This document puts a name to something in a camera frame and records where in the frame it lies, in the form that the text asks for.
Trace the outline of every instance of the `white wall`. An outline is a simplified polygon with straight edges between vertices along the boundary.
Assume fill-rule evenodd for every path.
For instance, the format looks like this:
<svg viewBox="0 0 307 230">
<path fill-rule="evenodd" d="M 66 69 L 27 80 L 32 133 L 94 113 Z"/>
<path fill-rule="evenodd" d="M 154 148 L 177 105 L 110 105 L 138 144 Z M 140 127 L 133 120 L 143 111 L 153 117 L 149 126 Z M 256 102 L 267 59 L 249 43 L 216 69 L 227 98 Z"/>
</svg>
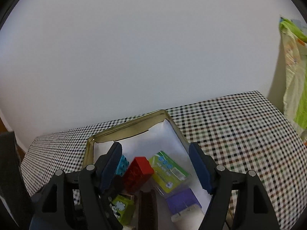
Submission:
<svg viewBox="0 0 307 230">
<path fill-rule="evenodd" d="M 213 97 L 268 96 L 291 0 L 21 0 L 0 31 L 0 109 L 35 136 Z"/>
</svg>

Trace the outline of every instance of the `blue gripper pad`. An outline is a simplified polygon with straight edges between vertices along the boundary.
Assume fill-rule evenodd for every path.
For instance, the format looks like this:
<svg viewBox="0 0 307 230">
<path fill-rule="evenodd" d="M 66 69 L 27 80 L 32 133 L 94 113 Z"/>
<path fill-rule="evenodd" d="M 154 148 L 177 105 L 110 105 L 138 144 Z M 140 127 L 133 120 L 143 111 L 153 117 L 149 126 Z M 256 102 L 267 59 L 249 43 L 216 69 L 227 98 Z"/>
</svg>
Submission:
<svg viewBox="0 0 307 230">
<path fill-rule="evenodd" d="M 124 155 L 122 155 L 122 157 L 119 161 L 119 164 L 117 166 L 115 175 L 123 176 L 124 173 L 126 172 L 126 170 L 128 169 L 128 166 L 129 166 L 129 161 L 127 160 L 127 158 Z"/>
<path fill-rule="evenodd" d="M 109 188 L 121 157 L 122 145 L 114 142 L 108 153 L 100 156 L 96 161 L 95 165 L 98 167 L 96 175 L 100 177 L 98 188 L 101 193 Z"/>
<path fill-rule="evenodd" d="M 203 189 L 213 194 L 215 185 L 216 163 L 212 157 L 205 155 L 198 143 L 191 143 L 189 146 L 189 157 L 196 171 L 197 177 Z"/>
</svg>

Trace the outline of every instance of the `purple box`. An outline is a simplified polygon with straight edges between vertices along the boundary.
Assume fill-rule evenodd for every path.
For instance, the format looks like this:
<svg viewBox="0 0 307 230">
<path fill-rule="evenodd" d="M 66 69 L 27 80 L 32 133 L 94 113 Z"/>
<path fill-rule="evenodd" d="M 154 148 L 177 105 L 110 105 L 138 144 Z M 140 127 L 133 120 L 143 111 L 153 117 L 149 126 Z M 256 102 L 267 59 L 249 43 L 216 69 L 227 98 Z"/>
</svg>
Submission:
<svg viewBox="0 0 307 230">
<path fill-rule="evenodd" d="M 188 208 L 189 206 L 192 206 L 193 204 L 197 204 L 201 208 L 201 204 L 196 199 L 193 191 L 190 188 L 167 198 L 166 202 L 170 211 L 172 212 L 172 215 L 179 213 L 180 211 Z"/>
</svg>

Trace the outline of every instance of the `checkered tablecloth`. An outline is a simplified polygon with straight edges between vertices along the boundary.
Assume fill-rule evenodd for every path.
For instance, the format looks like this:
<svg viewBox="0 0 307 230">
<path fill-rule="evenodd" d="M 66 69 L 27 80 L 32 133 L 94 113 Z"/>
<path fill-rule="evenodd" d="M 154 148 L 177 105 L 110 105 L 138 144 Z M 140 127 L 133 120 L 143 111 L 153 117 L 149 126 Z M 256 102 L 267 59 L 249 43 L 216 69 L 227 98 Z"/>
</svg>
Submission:
<svg viewBox="0 0 307 230">
<path fill-rule="evenodd" d="M 219 97 L 167 110 L 189 142 L 229 170 L 255 170 L 281 229 L 290 229 L 307 204 L 307 150 L 283 115 L 259 92 Z M 138 116 L 37 137 L 21 170 L 30 195 L 57 169 L 82 167 L 87 139 Z M 79 201 L 79 194 L 74 194 Z M 230 207 L 235 210 L 236 192 Z"/>
</svg>

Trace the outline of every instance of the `red lego brick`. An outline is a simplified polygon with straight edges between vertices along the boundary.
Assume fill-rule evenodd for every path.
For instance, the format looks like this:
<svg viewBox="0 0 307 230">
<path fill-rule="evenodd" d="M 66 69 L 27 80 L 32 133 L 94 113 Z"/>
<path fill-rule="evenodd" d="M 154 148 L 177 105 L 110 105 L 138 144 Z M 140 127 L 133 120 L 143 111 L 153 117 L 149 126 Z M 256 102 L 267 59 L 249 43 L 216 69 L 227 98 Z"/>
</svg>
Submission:
<svg viewBox="0 0 307 230">
<path fill-rule="evenodd" d="M 125 189 L 129 193 L 137 191 L 154 173 L 149 161 L 144 156 L 136 157 L 122 177 Z"/>
</svg>

